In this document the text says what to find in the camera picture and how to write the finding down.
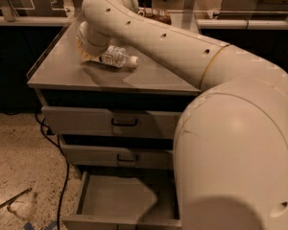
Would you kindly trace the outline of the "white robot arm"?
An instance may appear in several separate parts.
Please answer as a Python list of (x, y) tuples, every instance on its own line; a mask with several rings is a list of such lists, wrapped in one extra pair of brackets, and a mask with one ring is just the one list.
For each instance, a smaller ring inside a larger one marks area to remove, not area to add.
[(83, 49), (120, 39), (201, 90), (180, 116), (173, 163), (182, 230), (288, 230), (288, 74), (234, 45), (83, 0)]

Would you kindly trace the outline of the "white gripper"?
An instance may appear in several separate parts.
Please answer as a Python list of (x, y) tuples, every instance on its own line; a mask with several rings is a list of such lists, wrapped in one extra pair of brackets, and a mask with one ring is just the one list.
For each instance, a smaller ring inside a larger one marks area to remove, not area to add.
[(102, 62), (100, 55), (107, 50), (109, 43), (110, 37), (96, 31), (91, 24), (83, 22), (79, 26), (76, 49), (83, 61)]

